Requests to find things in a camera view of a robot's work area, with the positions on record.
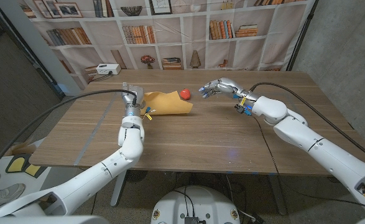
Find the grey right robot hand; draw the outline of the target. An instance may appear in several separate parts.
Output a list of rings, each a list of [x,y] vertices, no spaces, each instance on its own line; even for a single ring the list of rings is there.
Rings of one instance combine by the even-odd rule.
[[[198,90],[203,98],[208,98],[213,95],[225,95],[230,98],[245,100],[245,103],[254,103],[260,96],[252,91],[245,90],[241,85],[228,78],[219,78],[208,82]]]

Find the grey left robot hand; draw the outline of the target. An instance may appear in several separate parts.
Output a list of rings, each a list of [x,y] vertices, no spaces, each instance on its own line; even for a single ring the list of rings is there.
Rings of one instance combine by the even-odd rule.
[[[140,116],[141,109],[146,105],[144,101],[144,89],[141,86],[122,83],[122,100],[125,104],[125,116]]]

